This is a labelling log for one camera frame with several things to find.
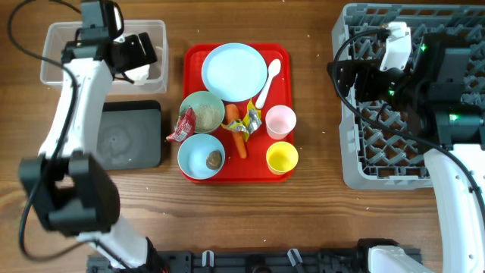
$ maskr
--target blue bowl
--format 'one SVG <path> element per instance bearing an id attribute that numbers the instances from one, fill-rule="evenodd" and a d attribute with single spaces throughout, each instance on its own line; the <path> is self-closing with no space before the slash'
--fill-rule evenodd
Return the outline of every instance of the blue bowl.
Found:
<path id="1" fill-rule="evenodd" d="M 213 151 L 219 151 L 222 155 L 221 167 L 217 170 L 211 170 L 207 167 L 206 161 L 209 154 Z M 199 133 L 186 139 L 179 148 L 177 161 L 180 170 L 188 177 L 197 180 L 204 180 L 216 175 L 224 166 L 226 152 L 222 143 L 209 134 Z"/>

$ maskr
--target pink cup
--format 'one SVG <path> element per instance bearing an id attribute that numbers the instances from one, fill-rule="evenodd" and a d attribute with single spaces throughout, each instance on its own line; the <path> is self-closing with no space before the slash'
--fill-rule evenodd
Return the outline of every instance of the pink cup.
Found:
<path id="1" fill-rule="evenodd" d="M 295 112 L 288 106 L 276 105 L 266 114 L 266 130 L 274 140 L 285 138 L 295 125 Z"/>

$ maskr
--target white crate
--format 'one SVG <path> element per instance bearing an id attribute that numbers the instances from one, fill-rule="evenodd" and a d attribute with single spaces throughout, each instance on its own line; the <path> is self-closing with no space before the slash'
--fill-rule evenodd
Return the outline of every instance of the white crate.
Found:
<path id="1" fill-rule="evenodd" d="M 411 27 L 413 49 L 419 46 L 424 33 L 443 32 L 466 34 L 466 39 L 473 41 L 472 55 L 474 60 L 471 64 L 478 69 L 469 71 L 465 78 L 470 95 L 463 96 L 462 100 L 480 105 L 485 108 L 485 41 L 483 33 L 485 29 L 485 7 L 464 6 L 464 5 L 385 5 L 385 4 L 348 4 L 344 7 L 335 26 L 332 29 L 333 55 L 340 46 L 351 35 L 352 32 L 362 32 L 377 28 L 383 23 L 390 21 L 405 21 Z M 383 51 L 374 52 L 372 38 L 360 39 L 358 46 L 352 44 L 342 54 L 340 60 L 346 59 L 370 59 L 379 58 Z M 411 55 L 408 65 L 414 65 L 415 54 Z M 347 99 L 360 111 L 367 111 L 371 118 L 375 118 L 381 102 L 357 103 L 355 91 L 350 89 Z M 400 113 L 386 110 L 393 115 L 396 121 L 406 126 L 400 119 Z M 367 129 L 371 130 L 372 137 L 364 138 Z M 393 147 L 397 141 L 402 141 L 406 149 L 412 148 L 412 141 L 404 140 L 399 136 L 384 137 L 382 132 L 368 128 L 363 121 L 357 121 L 354 114 L 342 104 L 342 122 L 339 126 L 340 146 L 342 153 L 343 179 L 345 183 L 355 189 L 362 190 L 413 190 L 422 187 L 432 187 L 425 167 L 420 167 L 423 158 L 417 155 L 414 158 L 406 158 L 404 149 Z M 369 160 L 365 153 L 366 147 L 372 147 L 372 142 L 380 138 L 386 145 L 390 146 L 396 155 L 392 158 L 386 157 L 382 149 L 374 149 L 373 160 Z M 386 162 L 387 166 L 373 165 L 376 160 Z M 408 166 L 396 165 L 396 161 L 406 161 Z M 380 171 L 391 170 L 394 175 L 382 175 Z M 409 172 L 417 172 L 417 175 L 408 175 Z"/>
<path id="2" fill-rule="evenodd" d="M 66 42 L 74 40 L 74 34 L 82 22 L 54 23 L 47 32 L 43 55 L 56 61 L 61 60 L 61 51 Z M 157 62 L 150 64 L 149 78 L 145 84 L 135 86 L 122 80 L 115 80 L 108 95 L 139 95 L 167 92 L 168 43 L 165 23 L 161 20 L 125 20 L 124 35 L 147 32 L 157 54 Z M 62 70 L 45 61 L 41 63 L 40 80 L 59 91 L 62 90 Z"/>

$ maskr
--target green bowl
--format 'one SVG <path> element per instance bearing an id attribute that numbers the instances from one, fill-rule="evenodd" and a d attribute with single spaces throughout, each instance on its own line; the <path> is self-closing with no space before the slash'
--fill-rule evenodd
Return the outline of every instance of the green bowl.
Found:
<path id="1" fill-rule="evenodd" d="M 180 115 L 183 115 L 183 113 L 189 108 L 189 106 L 195 109 L 201 104 L 213 105 L 219 110 L 219 113 L 221 113 L 221 120 L 217 123 L 217 126 L 215 128 L 212 128 L 211 130 L 205 132 L 199 132 L 196 130 L 196 133 L 212 133 L 221 125 L 222 121 L 224 120 L 226 109 L 221 99 L 219 99 L 219 97 L 210 93 L 209 91 L 198 91 L 186 97 L 183 100 L 182 105 L 180 106 Z"/>

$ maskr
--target blue plate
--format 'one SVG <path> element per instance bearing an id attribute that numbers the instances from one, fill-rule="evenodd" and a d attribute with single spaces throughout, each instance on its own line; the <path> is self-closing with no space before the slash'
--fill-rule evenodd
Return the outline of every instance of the blue plate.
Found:
<path id="1" fill-rule="evenodd" d="M 206 160 L 213 151 L 222 155 L 221 167 L 217 170 L 207 168 Z M 199 133 L 186 139 L 179 148 L 177 160 L 184 174 L 193 179 L 203 180 L 216 175 L 224 166 L 226 152 L 222 143 L 209 134 Z"/>
<path id="2" fill-rule="evenodd" d="M 268 77 L 266 62 L 249 45 L 228 43 L 211 51 L 202 65 L 202 81 L 226 102 L 242 102 L 261 91 Z"/>

